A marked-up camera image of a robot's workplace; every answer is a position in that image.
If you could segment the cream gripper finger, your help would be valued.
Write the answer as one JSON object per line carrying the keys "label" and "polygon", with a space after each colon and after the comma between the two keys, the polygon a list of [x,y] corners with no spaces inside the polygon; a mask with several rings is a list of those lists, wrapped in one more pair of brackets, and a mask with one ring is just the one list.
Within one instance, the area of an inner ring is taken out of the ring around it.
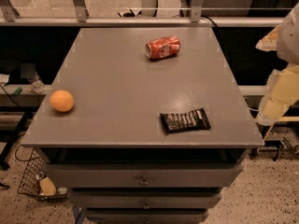
{"label": "cream gripper finger", "polygon": [[255,48],[261,51],[276,51],[280,26],[276,26],[270,33],[258,41]]}

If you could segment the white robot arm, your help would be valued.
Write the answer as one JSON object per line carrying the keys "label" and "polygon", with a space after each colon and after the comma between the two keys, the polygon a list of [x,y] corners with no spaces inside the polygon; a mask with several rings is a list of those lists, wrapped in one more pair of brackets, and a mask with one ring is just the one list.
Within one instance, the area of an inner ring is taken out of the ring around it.
{"label": "white robot arm", "polygon": [[299,5],[258,41],[256,49],[275,51],[280,60],[288,63],[282,71],[272,71],[259,104],[257,122],[271,126],[299,100]]}

